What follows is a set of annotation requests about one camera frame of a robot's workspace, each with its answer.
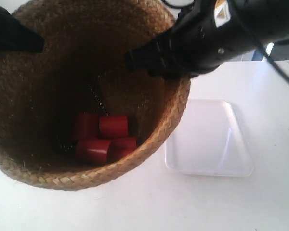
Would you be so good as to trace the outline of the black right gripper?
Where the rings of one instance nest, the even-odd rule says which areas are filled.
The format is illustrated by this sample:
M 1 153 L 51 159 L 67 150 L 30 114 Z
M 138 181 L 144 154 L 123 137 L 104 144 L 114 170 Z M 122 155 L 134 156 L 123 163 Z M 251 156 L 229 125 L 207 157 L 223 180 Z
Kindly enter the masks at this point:
M 186 5 L 163 3 L 180 12 L 176 23 L 145 45 L 124 55 L 128 71 L 147 70 L 165 80 L 212 72 L 222 63 L 256 48 L 257 1 L 194 0 Z

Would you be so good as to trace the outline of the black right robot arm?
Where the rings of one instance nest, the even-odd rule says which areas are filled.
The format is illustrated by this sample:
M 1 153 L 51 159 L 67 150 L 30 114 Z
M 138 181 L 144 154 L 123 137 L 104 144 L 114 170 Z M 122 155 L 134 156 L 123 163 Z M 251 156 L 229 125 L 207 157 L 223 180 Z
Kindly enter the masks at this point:
M 198 76 L 267 43 L 289 41 L 289 0 L 195 0 L 174 25 L 129 50 L 129 71 Z

